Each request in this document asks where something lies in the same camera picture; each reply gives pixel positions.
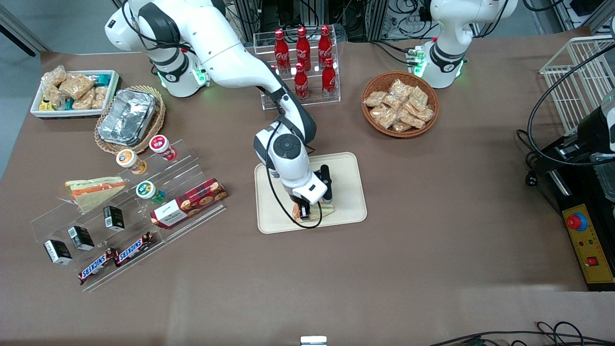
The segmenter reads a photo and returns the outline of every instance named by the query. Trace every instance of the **cookie box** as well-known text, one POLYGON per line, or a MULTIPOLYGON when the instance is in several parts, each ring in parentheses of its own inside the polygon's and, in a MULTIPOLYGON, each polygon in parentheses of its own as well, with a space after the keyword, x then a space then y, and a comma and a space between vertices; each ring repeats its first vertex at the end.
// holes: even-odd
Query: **cookie box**
POLYGON ((224 187, 215 178, 210 179, 173 201, 158 207, 150 212, 149 216, 154 225, 171 228, 226 196, 224 187))

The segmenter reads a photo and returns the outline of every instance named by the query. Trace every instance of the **yellow control panel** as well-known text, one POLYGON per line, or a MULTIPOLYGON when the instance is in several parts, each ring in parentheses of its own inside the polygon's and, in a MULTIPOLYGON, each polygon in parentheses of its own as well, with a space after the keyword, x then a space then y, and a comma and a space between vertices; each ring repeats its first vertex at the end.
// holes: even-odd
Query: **yellow control panel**
POLYGON ((564 210, 566 227, 587 283, 615 282, 585 204, 564 210))

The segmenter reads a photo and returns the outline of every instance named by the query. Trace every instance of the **clear acrylic shelf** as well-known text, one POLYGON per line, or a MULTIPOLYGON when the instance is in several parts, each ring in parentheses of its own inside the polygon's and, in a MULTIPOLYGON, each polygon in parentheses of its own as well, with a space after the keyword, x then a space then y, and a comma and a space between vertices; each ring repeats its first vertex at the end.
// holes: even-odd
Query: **clear acrylic shelf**
MULTIPOLYGON (((335 26, 330 25, 329 29, 331 30, 329 37, 331 38, 331 44, 333 45, 333 47, 331 48, 331 58, 333 59, 333 69, 335 69, 335 93, 330 99, 326 99, 322 96, 322 71, 318 67, 318 41, 320 40, 320 27, 308 27, 307 40, 310 43, 312 69, 306 72, 309 85, 309 98, 307 100, 300 101, 301 104, 304 106, 316 105, 320 103, 339 102, 341 100, 341 91, 339 83, 338 42, 335 35, 335 26)), ((296 42, 298 39, 297 29, 284 30, 284 39, 288 44, 290 66, 292 66, 291 73, 284 75, 280 74, 279 70, 276 70, 276 73, 280 75, 280 77, 287 84, 288 88, 293 91, 295 90, 294 77, 296 74, 296 69, 294 66, 297 63, 297 55, 295 54, 296 42)), ((274 54, 275 42, 276 37, 273 32, 254 34, 254 54, 258 58, 266 61, 268 64, 277 68, 276 55, 274 54)), ((261 104, 263 106, 263 110, 271 110, 276 108, 271 99, 263 92, 261 92, 261 104)))
MULTIPOLYGON (((83 285, 83 291, 93 291, 226 209, 220 201, 214 201, 198 214, 172 228, 159 228, 151 223, 149 212, 162 204, 153 204, 147 199, 137 197, 135 187, 140 182, 149 180, 154 183, 157 188, 165 192, 165 203, 167 203, 208 180, 197 163, 197 156, 183 140, 173 143, 173 146, 178 152, 177 158, 173 161, 165 161, 160 155, 153 154, 145 158, 148 168, 144 174, 136 175, 128 170, 120 172, 119 176, 126 181, 125 190, 108 199, 95 210, 81 214, 75 204, 65 202, 31 222, 34 238, 38 243, 42 244, 49 239, 54 239, 66 244, 73 257, 67 267, 74 270, 75 276, 105 253, 108 247, 122 252, 141 236, 150 232, 153 241, 149 247, 141 250, 133 259, 119 268, 114 263, 106 264, 99 272, 88 278, 83 285), (115 232, 105 227, 103 217, 105 206, 122 209, 124 231, 115 232), (96 246, 89 251, 76 249, 68 236, 68 229, 72 226, 86 228, 96 246)), ((79 279, 75 278, 74 284, 78 283, 79 279)))

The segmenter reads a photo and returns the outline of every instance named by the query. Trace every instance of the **small black box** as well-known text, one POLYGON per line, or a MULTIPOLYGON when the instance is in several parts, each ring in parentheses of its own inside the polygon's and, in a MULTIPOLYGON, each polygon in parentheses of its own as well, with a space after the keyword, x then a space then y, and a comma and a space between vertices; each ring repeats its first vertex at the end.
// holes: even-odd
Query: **small black box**
POLYGON ((122 217, 122 209, 106 206, 103 209, 105 213, 105 227, 112 231, 120 232, 124 230, 124 218, 122 217))
POLYGON ((88 251, 94 248, 92 237, 84 227, 72 226, 68 229, 68 236, 71 237, 75 248, 79 250, 88 251))
POLYGON ((55 264, 67 265, 73 260, 66 244, 59 240, 47 240, 43 246, 45 246, 49 259, 55 264))

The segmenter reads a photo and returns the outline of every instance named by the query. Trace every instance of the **coca-cola bottle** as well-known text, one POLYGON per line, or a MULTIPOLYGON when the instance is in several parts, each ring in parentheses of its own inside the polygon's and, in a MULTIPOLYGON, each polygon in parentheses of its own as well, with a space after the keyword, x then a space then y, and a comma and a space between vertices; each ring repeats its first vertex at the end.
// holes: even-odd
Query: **coca-cola bottle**
POLYGON ((277 69, 280 74, 290 74, 290 57, 288 56, 288 44, 284 41, 284 32, 282 29, 276 29, 276 45, 274 47, 276 53, 277 69))
POLYGON ((325 68, 325 59, 331 57, 331 38, 329 37, 329 26, 320 27, 320 41, 318 42, 318 67, 322 71, 325 68))
POLYGON ((333 59, 325 59, 325 68, 322 70, 322 96, 331 99, 335 96, 335 70, 333 59))
POLYGON ((295 65, 297 74, 295 75, 295 95, 299 101, 309 98, 308 76, 304 71, 303 63, 298 62, 295 65))
POLYGON ((303 68, 305 71, 309 71, 312 69, 312 63, 310 62, 310 53, 309 53, 309 42, 306 38, 306 33, 308 31, 304 26, 300 26, 297 29, 297 35, 299 39, 297 40, 297 61, 303 64, 303 68))

